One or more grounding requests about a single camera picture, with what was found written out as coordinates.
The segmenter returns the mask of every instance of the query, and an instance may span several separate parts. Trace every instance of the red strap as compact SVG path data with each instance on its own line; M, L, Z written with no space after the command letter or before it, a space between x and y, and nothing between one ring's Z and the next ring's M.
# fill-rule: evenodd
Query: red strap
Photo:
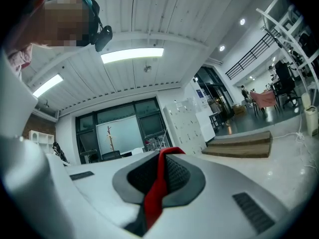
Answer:
M167 186L164 179L166 154L185 154L185 152L178 147L165 148L159 152L157 178L144 199L145 217L148 229L151 228L161 215L161 201L163 197L167 195Z

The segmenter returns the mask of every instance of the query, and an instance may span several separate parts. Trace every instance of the staircase railing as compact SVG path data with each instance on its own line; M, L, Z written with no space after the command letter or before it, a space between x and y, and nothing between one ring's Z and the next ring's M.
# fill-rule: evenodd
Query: staircase railing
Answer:
M271 33L277 38L281 36L274 28L271 30ZM256 60L261 54L263 54L274 42L275 40L270 34L265 34L264 37L261 38L260 41L225 74L230 80L233 79L240 72L244 71L244 69L254 60Z

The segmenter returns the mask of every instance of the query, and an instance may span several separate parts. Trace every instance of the ceiling light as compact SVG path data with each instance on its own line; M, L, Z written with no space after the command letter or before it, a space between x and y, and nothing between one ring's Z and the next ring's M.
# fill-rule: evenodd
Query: ceiling light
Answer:
M60 75L56 75L53 78L51 78L50 80L48 80L46 83L44 83L40 88L38 88L33 95L35 97L39 97L41 96L44 92L46 92L47 90L51 89L53 86L55 86L56 84L58 84L59 82L63 81L62 77Z
M163 48L139 48L120 50L101 55L104 64L130 58L162 57Z

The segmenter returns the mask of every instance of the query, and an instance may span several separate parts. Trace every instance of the white cabinet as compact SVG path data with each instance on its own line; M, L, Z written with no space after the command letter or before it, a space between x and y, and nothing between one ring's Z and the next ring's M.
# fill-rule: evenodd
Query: white cabinet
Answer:
M176 146L188 155L206 148L193 105L189 101L166 105L164 114Z
M53 135L30 130L29 140L39 145L44 153L53 153Z

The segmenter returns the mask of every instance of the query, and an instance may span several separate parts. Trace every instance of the wooden platform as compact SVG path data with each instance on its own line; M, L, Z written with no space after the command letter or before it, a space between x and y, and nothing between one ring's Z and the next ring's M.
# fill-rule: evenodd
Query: wooden platform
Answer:
M213 140L202 151L206 155L238 157L238 158L264 158L270 153L272 136L270 131L248 136Z

